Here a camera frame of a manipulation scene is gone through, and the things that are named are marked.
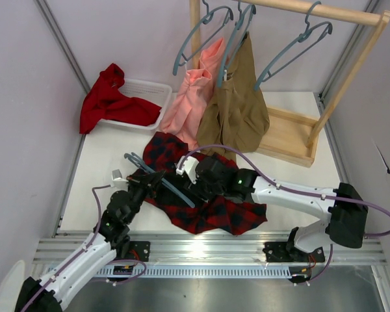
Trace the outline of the red navy plaid skirt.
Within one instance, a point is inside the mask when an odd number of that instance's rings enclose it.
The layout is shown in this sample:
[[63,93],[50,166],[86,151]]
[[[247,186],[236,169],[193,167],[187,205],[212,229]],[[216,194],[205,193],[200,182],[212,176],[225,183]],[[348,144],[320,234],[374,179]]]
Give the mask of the red navy plaid skirt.
[[172,134],[158,131],[146,145],[143,160],[156,172],[164,171],[166,180],[188,196],[195,207],[189,207],[163,185],[155,198],[146,198],[147,203],[162,210],[173,225],[191,234],[222,229],[232,235],[241,235],[267,221],[265,204],[233,203],[223,196],[204,202],[180,187],[182,177],[175,175],[176,163],[188,152],[188,144]]

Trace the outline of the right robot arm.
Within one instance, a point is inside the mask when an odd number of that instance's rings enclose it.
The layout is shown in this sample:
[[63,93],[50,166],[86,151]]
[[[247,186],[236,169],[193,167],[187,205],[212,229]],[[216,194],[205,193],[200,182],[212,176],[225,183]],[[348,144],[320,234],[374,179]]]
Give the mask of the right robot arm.
[[337,188],[311,188],[265,179],[251,169],[234,169],[214,157],[182,157],[176,173],[185,188],[204,201],[223,196],[233,203],[272,204],[317,218],[289,234],[287,251],[310,254],[324,244],[359,249],[363,245],[368,207],[348,183]]

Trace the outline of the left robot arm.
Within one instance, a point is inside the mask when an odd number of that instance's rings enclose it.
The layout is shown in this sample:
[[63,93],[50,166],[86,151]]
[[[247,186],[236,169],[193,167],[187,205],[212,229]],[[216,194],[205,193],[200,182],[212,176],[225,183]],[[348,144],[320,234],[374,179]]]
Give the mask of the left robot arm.
[[78,249],[39,279],[27,278],[15,311],[64,311],[77,293],[109,263],[144,265],[126,257],[130,247],[129,225],[146,198],[155,197],[164,172],[130,175],[127,190],[112,194],[99,220]]

